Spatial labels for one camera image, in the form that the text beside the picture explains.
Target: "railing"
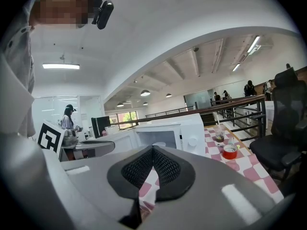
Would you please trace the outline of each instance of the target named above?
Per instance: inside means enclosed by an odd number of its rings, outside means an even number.
[[[183,107],[183,108],[174,109],[174,110],[170,110],[170,111],[166,111],[166,112],[149,114],[149,115],[146,115],[146,118],[170,115],[170,114],[174,114],[174,113],[182,113],[182,112],[187,112],[189,110],[193,110],[193,106]]]
[[[203,109],[198,109],[198,110],[190,110],[190,111],[185,111],[185,112],[180,112],[180,113],[175,113],[175,114],[168,114],[168,115],[161,115],[161,116],[153,116],[153,117],[148,117],[148,118],[142,118],[142,119],[137,119],[137,120],[132,120],[132,121],[127,121],[127,122],[120,122],[120,123],[115,123],[114,125],[121,125],[121,124],[131,124],[135,123],[138,125],[140,122],[148,122],[152,120],[157,120],[157,119],[164,119],[164,118],[170,118],[170,117],[177,117],[177,116],[184,116],[184,115],[189,115],[189,114],[195,114],[199,113],[200,115],[212,113],[212,112],[219,112],[222,110],[227,110],[227,112],[231,115],[227,116],[227,119],[220,120],[220,123],[227,122],[227,121],[235,121],[235,120],[240,120],[244,118],[250,118],[252,120],[256,120],[257,124],[256,125],[249,125],[245,123],[247,126],[243,128],[237,128],[237,129],[232,129],[232,132],[238,132],[242,130],[247,130],[251,128],[257,127],[257,135],[252,136],[249,138],[242,139],[241,141],[245,140],[250,140],[250,139],[255,139],[259,137],[265,136],[265,127],[266,127],[266,114],[265,114],[265,96],[262,95],[257,95],[257,96],[250,96],[250,97],[243,97],[243,98],[236,98],[236,99],[229,99],[229,100],[221,100],[221,101],[216,101],[220,102],[220,105],[215,105]],[[257,104],[256,109],[251,109],[246,107],[248,104]],[[248,114],[248,115],[243,115],[239,114],[238,112],[234,111],[234,108],[242,108],[242,109],[247,109],[254,111],[254,113]],[[217,121],[213,122],[204,122],[204,126],[208,125],[214,125],[217,124]]]

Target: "checkered tablecloth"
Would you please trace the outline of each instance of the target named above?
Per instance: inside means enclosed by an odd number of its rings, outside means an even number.
[[[227,130],[225,131],[225,139],[223,144],[227,145],[229,138],[234,137]],[[236,137],[235,145],[240,145]],[[217,147],[218,143],[215,141],[215,132],[213,128],[205,128],[205,140],[207,146],[205,147],[205,157],[218,160],[225,163],[230,168],[234,169],[244,177],[253,181],[256,185],[262,188],[275,203],[283,199],[283,194],[279,191],[273,179],[269,176],[267,171],[259,163],[255,154],[250,154],[246,148],[240,148],[236,159],[227,160],[221,152],[223,148]],[[152,168],[145,183],[139,191],[140,207],[142,217],[145,218],[154,208],[155,192],[159,189],[158,174]]]

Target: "black chair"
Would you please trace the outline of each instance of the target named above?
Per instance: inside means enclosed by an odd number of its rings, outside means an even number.
[[[276,88],[273,89],[274,120],[272,135],[253,141],[250,149],[258,160],[271,170],[284,171],[284,181],[291,166],[300,161],[307,144],[307,120],[304,108],[307,88],[304,81],[297,79],[293,68],[275,76]]]

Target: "red container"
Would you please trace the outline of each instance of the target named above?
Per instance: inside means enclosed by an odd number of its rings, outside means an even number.
[[[223,148],[222,156],[228,160],[235,159],[238,154],[238,148],[235,145],[226,145]]]

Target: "mesh chair back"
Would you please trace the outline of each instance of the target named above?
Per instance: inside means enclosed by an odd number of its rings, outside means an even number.
[[[295,141],[295,126],[304,118],[307,88],[299,81],[293,68],[275,76],[273,89],[274,120],[271,132],[289,141]]]

